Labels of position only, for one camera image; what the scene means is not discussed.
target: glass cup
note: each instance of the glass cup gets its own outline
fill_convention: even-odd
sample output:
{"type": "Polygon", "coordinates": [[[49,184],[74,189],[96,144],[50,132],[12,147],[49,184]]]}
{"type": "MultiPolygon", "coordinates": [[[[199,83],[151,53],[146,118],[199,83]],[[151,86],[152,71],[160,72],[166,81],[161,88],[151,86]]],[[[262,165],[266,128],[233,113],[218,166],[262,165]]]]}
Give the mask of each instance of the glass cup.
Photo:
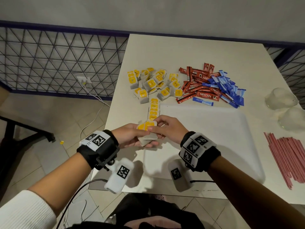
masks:
{"type": "Polygon", "coordinates": [[[280,108],[291,108],[296,106],[299,101],[290,91],[284,88],[275,88],[265,97],[265,103],[272,110],[280,108]]]}
{"type": "Polygon", "coordinates": [[[305,110],[297,107],[289,108],[278,123],[285,130],[299,131],[305,130],[305,110]]]}

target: white sweater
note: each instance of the white sweater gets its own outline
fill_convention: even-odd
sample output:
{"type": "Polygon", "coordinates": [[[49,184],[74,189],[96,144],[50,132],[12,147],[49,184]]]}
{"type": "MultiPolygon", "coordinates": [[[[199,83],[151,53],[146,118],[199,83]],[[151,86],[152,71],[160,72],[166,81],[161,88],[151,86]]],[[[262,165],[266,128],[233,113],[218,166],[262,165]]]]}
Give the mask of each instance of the white sweater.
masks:
{"type": "Polygon", "coordinates": [[[55,224],[51,207],[32,191],[21,191],[0,208],[1,229],[51,229],[55,224]]]}

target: wristband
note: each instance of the wristband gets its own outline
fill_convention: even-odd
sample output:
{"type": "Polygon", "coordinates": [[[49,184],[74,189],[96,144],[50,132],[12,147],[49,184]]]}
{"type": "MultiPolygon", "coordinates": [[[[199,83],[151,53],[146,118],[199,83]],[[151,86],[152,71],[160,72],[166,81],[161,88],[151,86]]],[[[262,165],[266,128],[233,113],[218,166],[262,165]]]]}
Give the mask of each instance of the wristband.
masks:
{"type": "Polygon", "coordinates": [[[91,169],[101,170],[109,161],[116,158],[119,143],[109,130],[95,131],[80,142],[77,152],[82,154],[91,169]]]}
{"type": "Polygon", "coordinates": [[[179,156],[192,171],[207,171],[211,163],[221,155],[216,144],[198,132],[186,133],[181,145],[179,156]]]}

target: forearm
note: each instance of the forearm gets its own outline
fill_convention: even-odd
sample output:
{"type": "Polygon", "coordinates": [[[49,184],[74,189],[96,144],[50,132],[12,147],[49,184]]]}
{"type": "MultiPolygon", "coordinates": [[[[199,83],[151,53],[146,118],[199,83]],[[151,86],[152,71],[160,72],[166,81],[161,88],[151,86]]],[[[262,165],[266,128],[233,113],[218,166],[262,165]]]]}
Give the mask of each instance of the forearm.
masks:
{"type": "Polygon", "coordinates": [[[252,229],[305,227],[301,213],[222,156],[208,174],[252,229]]]}
{"type": "Polygon", "coordinates": [[[90,172],[89,164],[76,153],[29,190],[44,199],[58,216],[90,172]]]}

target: floor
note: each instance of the floor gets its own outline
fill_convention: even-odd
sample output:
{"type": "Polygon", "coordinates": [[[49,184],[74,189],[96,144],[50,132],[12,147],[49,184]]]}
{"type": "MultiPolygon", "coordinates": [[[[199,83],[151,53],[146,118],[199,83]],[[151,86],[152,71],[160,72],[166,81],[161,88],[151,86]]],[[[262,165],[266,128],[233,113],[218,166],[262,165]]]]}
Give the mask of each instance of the floor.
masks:
{"type": "MultiPolygon", "coordinates": [[[[57,141],[50,143],[45,139],[24,154],[0,206],[75,154],[82,128],[94,120],[102,106],[97,100],[10,93],[0,111],[53,132],[57,141]]],[[[83,131],[81,138],[95,130],[103,130],[108,112],[109,107],[105,105],[96,121],[83,131]]],[[[0,121],[0,138],[3,138],[5,125],[5,122],[0,121]]],[[[16,138],[22,139],[32,132],[18,128],[15,134],[16,138]]],[[[81,191],[69,208],[65,226],[81,222],[81,219],[104,221],[126,194],[88,189],[81,191]]],[[[181,196],[167,196],[167,200],[176,203],[179,208],[194,212],[207,229],[249,228],[228,200],[181,196]]],[[[305,215],[305,206],[293,206],[305,215]]]]}

